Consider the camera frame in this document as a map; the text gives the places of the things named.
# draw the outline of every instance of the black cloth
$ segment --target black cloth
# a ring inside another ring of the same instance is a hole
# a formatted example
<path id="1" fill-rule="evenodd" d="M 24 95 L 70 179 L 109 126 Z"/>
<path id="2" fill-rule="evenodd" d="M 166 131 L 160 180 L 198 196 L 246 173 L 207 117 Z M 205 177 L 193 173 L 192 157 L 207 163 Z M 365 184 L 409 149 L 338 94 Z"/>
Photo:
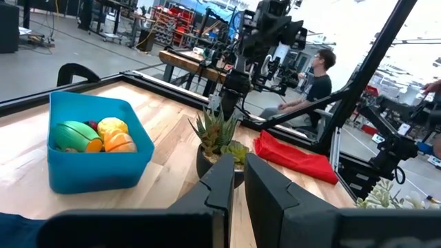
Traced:
<path id="1" fill-rule="evenodd" d="M 306 96 L 306 100 L 310 103 L 320 100 L 326 96 L 329 96 L 332 92 L 331 78 L 328 75 L 315 76 L 311 82 L 311 86 Z M 319 113 L 314 111 L 307 113 L 311 119 L 312 127 L 316 128 L 318 121 L 321 116 Z"/>
<path id="2" fill-rule="evenodd" d="M 44 220 L 30 220 L 16 214 L 0 213 L 0 247 L 37 247 L 37 234 Z"/>

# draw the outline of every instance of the blue plastic bin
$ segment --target blue plastic bin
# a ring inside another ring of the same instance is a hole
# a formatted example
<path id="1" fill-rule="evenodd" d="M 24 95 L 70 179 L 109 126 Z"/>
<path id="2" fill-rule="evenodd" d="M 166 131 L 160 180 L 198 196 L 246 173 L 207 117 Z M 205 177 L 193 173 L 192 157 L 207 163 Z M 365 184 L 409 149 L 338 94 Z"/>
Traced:
<path id="1" fill-rule="evenodd" d="M 51 129 L 62 121 L 100 121 L 117 117 L 127 123 L 138 152 L 68 153 L 55 150 Z M 48 171 L 60 194 L 96 192 L 135 186 L 152 159 L 154 144 L 126 101 L 87 94 L 50 94 Z"/>

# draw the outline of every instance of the green plant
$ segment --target green plant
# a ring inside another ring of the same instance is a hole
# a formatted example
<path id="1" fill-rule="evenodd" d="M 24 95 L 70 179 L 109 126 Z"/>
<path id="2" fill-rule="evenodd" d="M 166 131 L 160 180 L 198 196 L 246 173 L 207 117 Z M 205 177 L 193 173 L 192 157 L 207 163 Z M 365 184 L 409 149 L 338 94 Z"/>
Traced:
<path id="1" fill-rule="evenodd" d="M 220 152 L 221 154 L 233 154 L 234 162 L 239 165 L 244 165 L 245 155 L 249 152 L 249 148 L 238 141 L 231 141 L 228 145 L 222 146 Z"/>
<path id="2" fill-rule="evenodd" d="M 438 204 L 429 203 L 427 206 L 421 200 L 417 192 L 411 192 L 410 196 L 398 199 L 400 191 L 391 195 L 393 183 L 390 180 L 383 179 L 375 185 L 365 200 L 358 198 L 356 207 L 361 209 L 439 209 Z"/>
<path id="3" fill-rule="evenodd" d="M 196 127 L 190 122 L 194 132 L 201 140 L 202 148 L 207 156 L 220 154 L 221 147 L 228 145 L 233 138 L 236 129 L 237 119 L 233 116 L 225 121 L 222 110 L 218 116 L 211 110 L 203 110 L 204 122 L 198 115 Z"/>

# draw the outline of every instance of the wooden table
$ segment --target wooden table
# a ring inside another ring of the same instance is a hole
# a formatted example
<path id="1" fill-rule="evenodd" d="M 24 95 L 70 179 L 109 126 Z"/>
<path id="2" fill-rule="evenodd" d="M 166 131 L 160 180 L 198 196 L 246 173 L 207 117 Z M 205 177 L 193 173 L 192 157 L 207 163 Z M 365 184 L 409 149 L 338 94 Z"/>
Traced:
<path id="1" fill-rule="evenodd" d="M 184 54 L 185 56 L 190 56 L 199 62 L 186 59 L 185 57 L 179 56 L 177 54 L 168 51 L 160 51 L 159 59 L 163 63 L 167 64 L 163 76 L 164 81 L 170 82 L 172 80 L 173 70 L 175 67 L 186 70 L 193 76 L 195 74 L 196 76 L 198 76 L 200 72 L 199 63 L 203 60 L 203 57 L 195 54 L 193 51 L 180 52 L 180 53 Z M 217 68 L 223 68 L 223 64 L 221 62 L 218 62 Z M 202 95 L 209 96 L 210 94 L 213 94 L 217 83 L 225 82 L 225 78 L 227 75 L 226 73 L 220 72 L 213 68 L 207 68 L 202 71 L 201 76 L 207 79 L 207 84 L 205 85 L 204 92 Z M 191 81 L 192 80 L 189 79 L 189 81 L 187 82 L 187 85 L 185 86 L 186 90 L 189 90 Z"/>
<path id="2" fill-rule="evenodd" d="M 195 160 L 200 141 L 188 123 L 195 121 L 198 110 L 123 82 L 88 94 L 128 101 L 154 141 L 152 161 L 139 184 L 131 189 L 85 194 L 52 192 L 46 162 L 48 105 L 42 105 L 0 118 L 0 212 L 49 218 L 67 209 L 167 208 L 198 182 Z M 258 132 L 239 127 L 234 138 L 252 147 L 257 136 Z M 332 205 L 353 206 L 340 183 L 333 186 L 271 165 Z M 256 247 L 244 184 L 234 191 L 231 241 L 232 247 Z"/>

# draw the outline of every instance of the red bag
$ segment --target red bag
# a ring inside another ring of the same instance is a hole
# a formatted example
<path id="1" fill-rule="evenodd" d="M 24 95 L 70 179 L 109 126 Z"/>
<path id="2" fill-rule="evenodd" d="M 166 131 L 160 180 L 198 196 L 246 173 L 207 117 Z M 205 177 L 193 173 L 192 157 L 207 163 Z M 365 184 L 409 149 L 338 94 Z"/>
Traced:
<path id="1" fill-rule="evenodd" d="M 335 185 L 338 178 L 326 156 L 306 154 L 299 149 L 279 143 L 271 134 L 262 131 L 254 140 L 257 156 L 296 172 Z"/>

